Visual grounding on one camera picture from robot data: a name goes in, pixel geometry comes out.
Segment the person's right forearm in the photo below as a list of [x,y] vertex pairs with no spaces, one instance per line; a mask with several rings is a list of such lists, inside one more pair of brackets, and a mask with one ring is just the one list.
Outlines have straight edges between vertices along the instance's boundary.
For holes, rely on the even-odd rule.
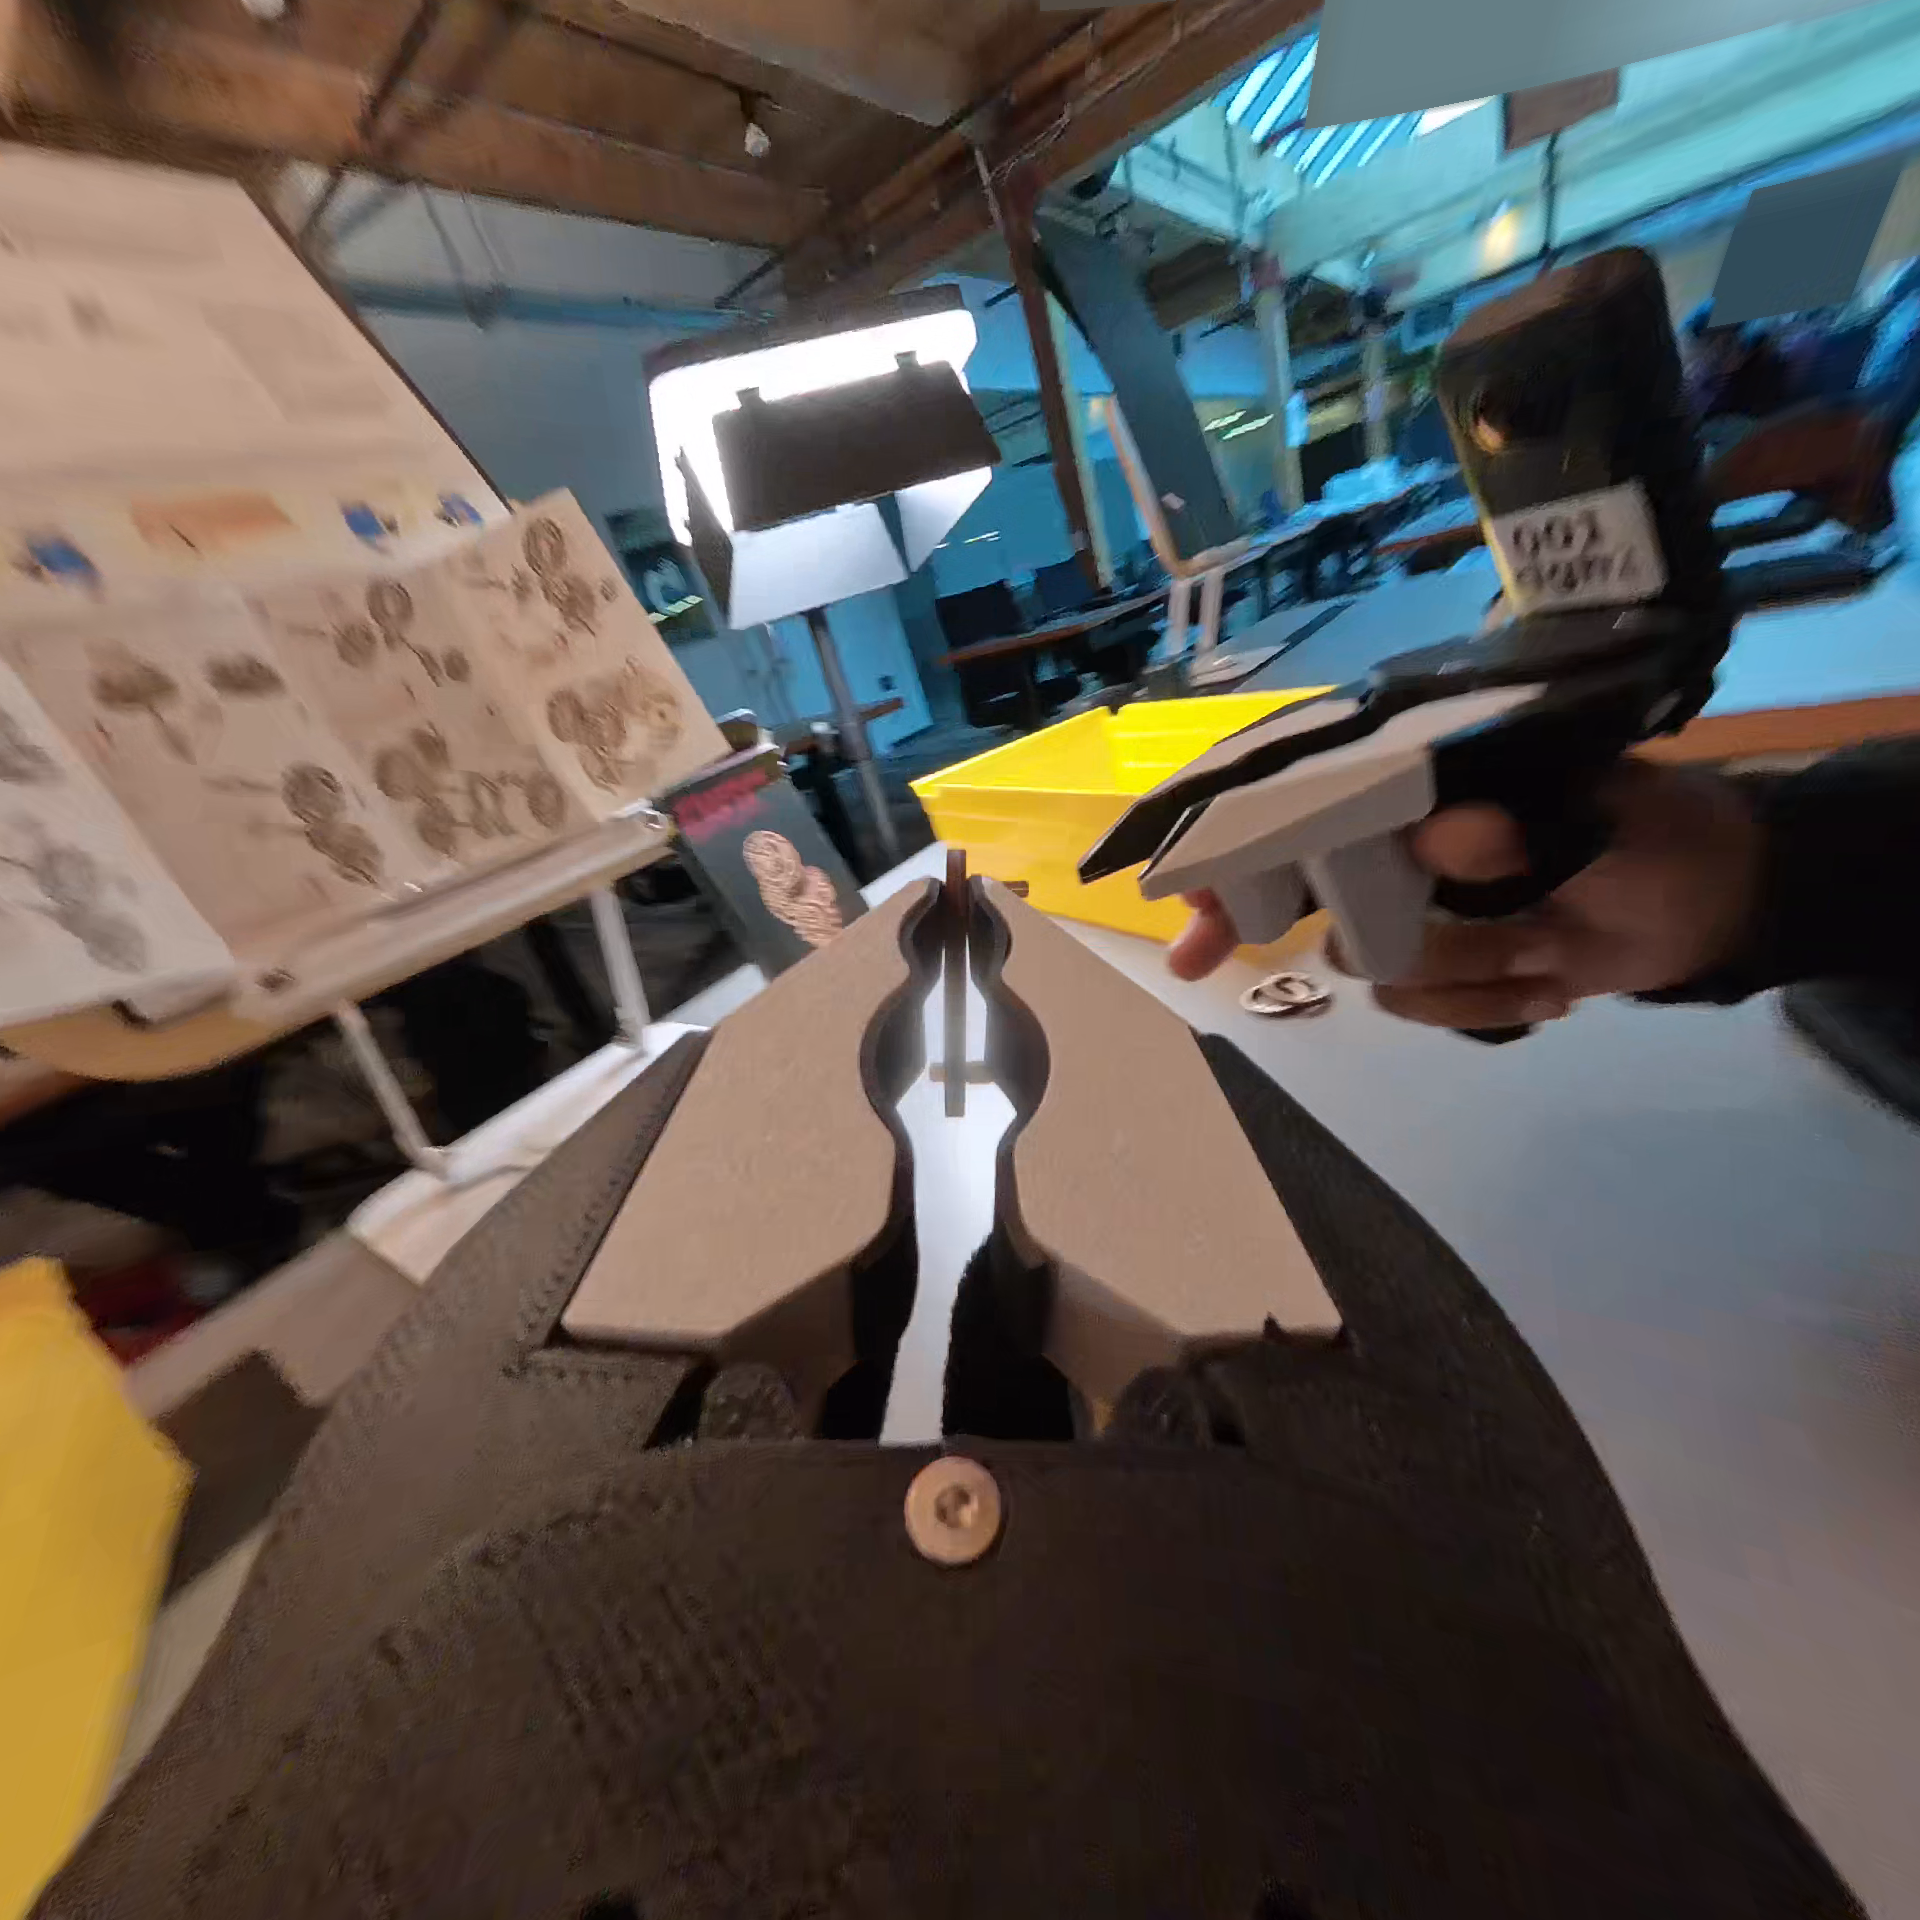
[[1918,744],[1884,738],[1735,788],[1760,829],[1744,931],[1686,998],[1778,992],[1838,1072],[1918,1120]]

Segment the person's right hand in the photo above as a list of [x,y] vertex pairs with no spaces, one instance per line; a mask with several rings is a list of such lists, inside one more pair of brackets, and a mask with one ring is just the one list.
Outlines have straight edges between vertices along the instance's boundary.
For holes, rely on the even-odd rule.
[[1430,916],[1408,971],[1370,987],[1392,1017],[1496,1035],[1595,997],[1670,992],[1726,965],[1758,913],[1769,774],[1620,758],[1600,858],[1530,913]]

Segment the brown office table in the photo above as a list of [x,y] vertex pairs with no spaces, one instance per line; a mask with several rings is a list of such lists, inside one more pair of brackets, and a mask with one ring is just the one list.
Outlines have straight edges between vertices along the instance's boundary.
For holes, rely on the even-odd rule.
[[974,729],[1036,731],[1072,704],[1130,700],[1164,638],[1168,590],[1057,616],[1028,632],[976,640],[944,657]]

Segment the grey light stand pole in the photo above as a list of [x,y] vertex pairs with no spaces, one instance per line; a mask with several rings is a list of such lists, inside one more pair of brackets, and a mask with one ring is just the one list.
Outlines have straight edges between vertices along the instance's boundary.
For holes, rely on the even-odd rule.
[[864,801],[868,805],[872,825],[881,843],[881,853],[884,858],[884,867],[892,869],[902,861],[902,846],[899,832],[895,824],[895,811],[887,801],[881,769],[873,755],[873,745],[868,741],[867,720],[857,706],[854,689],[848,683],[846,668],[836,652],[832,638],[832,625],[826,608],[807,608],[806,611],[807,633],[811,640],[811,649],[819,658],[823,670],[823,683],[827,685],[831,701],[832,701],[832,717],[836,725],[836,734],[842,741],[844,756],[854,762],[857,781],[863,787]]

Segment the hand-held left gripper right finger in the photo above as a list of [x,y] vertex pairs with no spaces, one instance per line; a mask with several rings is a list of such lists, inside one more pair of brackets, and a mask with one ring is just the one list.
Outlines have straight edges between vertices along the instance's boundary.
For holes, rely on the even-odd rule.
[[1015,1339],[1105,1421],[1142,1376],[1343,1334],[1188,1021],[1007,883],[971,883],[987,1067],[1015,1118],[994,1225]]

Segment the white book stand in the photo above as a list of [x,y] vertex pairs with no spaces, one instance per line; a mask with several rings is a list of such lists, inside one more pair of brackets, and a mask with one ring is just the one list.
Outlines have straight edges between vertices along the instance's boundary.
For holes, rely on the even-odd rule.
[[615,886],[672,853],[675,825],[636,805],[513,864],[471,873],[435,892],[383,905],[370,920],[264,953],[246,953],[232,985],[176,998],[160,1019],[110,1006],[73,1014],[4,1017],[4,1052],[66,1081],[148,1083],[203,1072],[258,1052],[298,1029],[331,1021],[351,1049],[403,1157],[440,1184],[482,1177],[481,1147],[433,1145],[385,1056],[367,1004],[481,944],[587,900],[615,1006],[615,1041],[643,1054],[649,1004]]

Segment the gear instruction booklet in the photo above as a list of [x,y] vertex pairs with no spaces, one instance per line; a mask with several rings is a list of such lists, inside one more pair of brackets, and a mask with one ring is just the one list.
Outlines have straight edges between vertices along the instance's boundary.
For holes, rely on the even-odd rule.
[[266,998],[728,741],[239,184],[4,145],[4,1024]]

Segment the yellow plastic bin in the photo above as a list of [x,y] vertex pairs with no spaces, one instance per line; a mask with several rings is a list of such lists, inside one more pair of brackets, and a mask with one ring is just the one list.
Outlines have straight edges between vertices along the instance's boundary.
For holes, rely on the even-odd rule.
[[967,853],[971,873],[1025,885],[1026,900],[1079,922],[1171,944],[1182,900],[1145,900],[1136,872],[1079,881],[1079,861],[1142,796],[1220,738],[1315,689],[1223,693],[1098,709],[913,781],[932,836]]
[[128,1394],[64,1268],[2,1270],[2,1916],[105,1803],[191,1469]]

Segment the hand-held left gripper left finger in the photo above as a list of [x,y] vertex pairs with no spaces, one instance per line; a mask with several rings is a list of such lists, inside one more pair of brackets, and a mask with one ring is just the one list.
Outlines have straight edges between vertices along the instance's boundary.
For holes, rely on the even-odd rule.
[[775,1371],[878,1433],[920,1284],[914,1153],[944,894],[914,881],[707,1038],[560,1316],[567,1342]]

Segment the grey desk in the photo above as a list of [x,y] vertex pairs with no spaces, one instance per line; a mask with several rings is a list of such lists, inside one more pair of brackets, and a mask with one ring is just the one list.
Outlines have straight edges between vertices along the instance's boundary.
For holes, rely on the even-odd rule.
[[682,1041],[348,1381],[39,1913],[1915,1916],[1915,1128],[1686,987],[1145,987],[1343,1334],[1089,1417],[1000,1138],[922,1446],[560,1330]]

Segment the hanging paper sign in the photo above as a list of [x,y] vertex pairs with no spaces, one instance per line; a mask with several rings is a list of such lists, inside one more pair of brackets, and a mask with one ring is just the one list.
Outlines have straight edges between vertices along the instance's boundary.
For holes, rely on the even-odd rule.
[[1503,156],[1548,142],[1618,106],[1620,68],[1526,86],[1503,97]]

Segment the studio light panel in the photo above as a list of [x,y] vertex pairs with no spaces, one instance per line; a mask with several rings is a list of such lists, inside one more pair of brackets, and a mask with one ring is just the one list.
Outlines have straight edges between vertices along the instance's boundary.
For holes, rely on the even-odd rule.
[[1002,448],[969,387],[976,315],[939,281],[649,349],[675,540],[729,632],[905,584]]

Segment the black clock kit box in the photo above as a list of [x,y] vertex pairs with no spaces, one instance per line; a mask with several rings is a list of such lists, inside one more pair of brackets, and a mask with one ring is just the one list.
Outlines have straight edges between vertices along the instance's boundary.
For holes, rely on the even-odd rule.
[[868,908],[777,750],[739,752],[658,802],[678,853],[744,960],[780,977]]

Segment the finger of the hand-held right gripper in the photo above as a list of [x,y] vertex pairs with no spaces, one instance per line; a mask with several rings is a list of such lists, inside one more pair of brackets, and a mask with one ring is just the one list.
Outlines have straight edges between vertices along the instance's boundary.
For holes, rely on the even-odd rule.
[[1540,683],[1455,693],[1436,701],[1392,704],[1334,691],[1303,704],[1270,713],[1201,752],[1179,772],[1166,777],[1118,817],[1094,851],[1079,860],[1079,881],[1105,881],[1143,867],[1171,836],[1188,825],[1216,796],[1283,772],[1297,762],[1348,747],[1370,737],[1392,745],[1439,744],[1491,725],[1543,694]]
[[1251,947],[1322,909],[1343,949],[1420,949],[1434,885],[1401,836],[1434,801],[1431,745],[1370,737],[1202,805],[1143,867],[1142,894],[1210,894]]

